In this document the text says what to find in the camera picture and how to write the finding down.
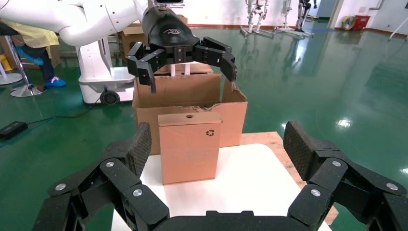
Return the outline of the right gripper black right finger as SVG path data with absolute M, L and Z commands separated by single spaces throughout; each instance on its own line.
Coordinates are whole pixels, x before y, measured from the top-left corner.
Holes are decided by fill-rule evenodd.
M 285 126 L 283 147 L 306 183 L 288 217 L 316 231 L 337 203 L 369 231 L 408 228 L 408 192 L 396 181 L 347 157 L 334 143 L 310 136 L 294 121 Z

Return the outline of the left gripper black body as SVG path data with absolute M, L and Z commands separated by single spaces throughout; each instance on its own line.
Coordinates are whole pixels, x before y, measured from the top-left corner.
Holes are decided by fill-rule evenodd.
M 200 39 L 171 9 L 158 6 L 148 9 L 142 19 L 142 29 L 152 52 L 164 50 L 163 64 L 189 63 Z

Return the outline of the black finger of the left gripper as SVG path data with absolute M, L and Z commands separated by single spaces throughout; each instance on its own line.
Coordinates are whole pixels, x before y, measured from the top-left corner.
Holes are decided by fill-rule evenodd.
M 128 72 L 135 76 L 141 85 L 150 87 L 151 93 L 156 93 L 154 73 L 166 64 L 164 49 L 152 50 L 142 42 L 133 42 L 126 55 Z
M 219 67 L 221 73 L 230 81 L 237 78 L 238 69 L 231 46 L 210 37 L 204 37 L 194 45 L 194 60 L 199 63 Z

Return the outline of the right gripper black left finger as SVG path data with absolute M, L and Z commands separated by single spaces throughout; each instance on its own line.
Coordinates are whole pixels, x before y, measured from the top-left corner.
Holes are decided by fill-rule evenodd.
M 152 146 L 148 123 L 127 140 L 110 143 L 99 159 L 51 185 L 35 231 L 82 231 L 112 204 L 133 231 L 152 231 L 169 218 L 169 208 L 141 181 Z

